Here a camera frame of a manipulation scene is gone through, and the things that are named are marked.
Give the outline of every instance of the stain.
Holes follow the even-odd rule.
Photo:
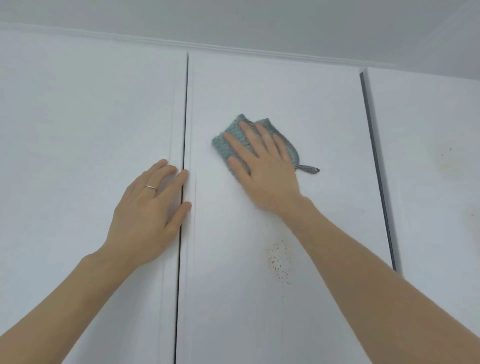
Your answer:
[[[268,263],[282,286],[291,284],[292,254],[291,248],[281,242],[273,242],[267,247]]]
[[[480,211],[477,206],[468,206],[462,212],[462,220],[467,228],[471,241],[480,255]]]
[[[431,145],[431,155],[435,169],[439,175],[449,181],[461,180],[466,171],[467,159],[458,150],[454,150],[447,143]]]

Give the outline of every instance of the person's right arm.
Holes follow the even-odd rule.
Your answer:
[[[241,127],[256,155],[225,138],[251,169],[229,159],[261,209],[275,212],[295,234],[374,364],[480,363],[480,339],[348,236],[302,196],[280,137],[262,126],[262,141]]]

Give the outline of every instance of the silver ring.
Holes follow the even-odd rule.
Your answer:
[[[145,186],[145,188],[151,188],[152,190],[155,190],[155,192],[158,193],[158,190],[157,190],[155,187],[153,187],[153,186],[148,186],[148,185],[147,185],[147,186]]]

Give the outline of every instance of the blue-green towel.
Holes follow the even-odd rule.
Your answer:
[[[247,137],[243,133],[243,130],[239,126],[240,121],[244,121],[247,124],[249,124],[252,127],[253,131],[258,136],[260,136],[260,134],[258,133],[255,124],[260,123],[268,130],[270,135],[277,134],[280,138],[282,138],[283,142],[285,143],[285,146],[287,147],[288,154],[290,154],[290,158],[292,159],[292,163],[293,163],[296,170],[303,170],[303,171],[305,171],[307,173],[310,173],[310,174],[317,174],[318,172],[320,172],[320,170],[318,168],[310,167],[310,166],[303,166],[303,165],[300,164],[300,157],[299,157],[299,154],[298,154],[297,150],[295,149],[295,147],[292,145],[292,143],[290,143],[288,141],[288,139],[286,137],[283,136],[282,133],[280,133],[272,125],[272,123],[270,122],[269,119],[263,119],[263,120],[260,120],[260,121],[257,121],[257,122],[254,123],[254,122],[251,122],[250,120],[248,120],[245,117],[245,115],[241,114],[235,119],[235,121],[232,124],[230,124],[230,126],[225,130],[225,132],[227,132],[229,134],[232,134],[234,137],[236,137],[240,141],[240,143],[242,143],[244,146],[246,146],[252,153],[255,153],[255,152],[253,151],[253,148],[250,145],[250,142],[248,141]],[[216,151],[220,154],[220,156],[223,158],[224,162],[228,166],[228,169],[230,169],[230,166],[228,165],[228,158],[236,157],[236,158],[238,158],[238,160],[240,162],[242,162],[245,169],[250,174],[250,168],[248,168],[245,161],[243,159],[241,159],[237,155],[237,153],[235,153],[235,151],[232,149],[230,144],[223,137],[223,133],[213,139],[212,145],[214,146]]]

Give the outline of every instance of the cabinet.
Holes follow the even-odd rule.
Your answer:
[[[297,148],[302,192],[389,265],[382,203],[355,68],[190,53],[177,362],[368,363],[290,231],[245,196],[211,145],[244,113]],[[269,255],[284,262],[288,283]]]
[[[480,82],[365,78],[400,272],[480,335]]]
[[[0,33],[0,333],[104,242],[125,188],[182,167],[187,53]],[[112,296],[66,363],[173,363],[178,241]]]

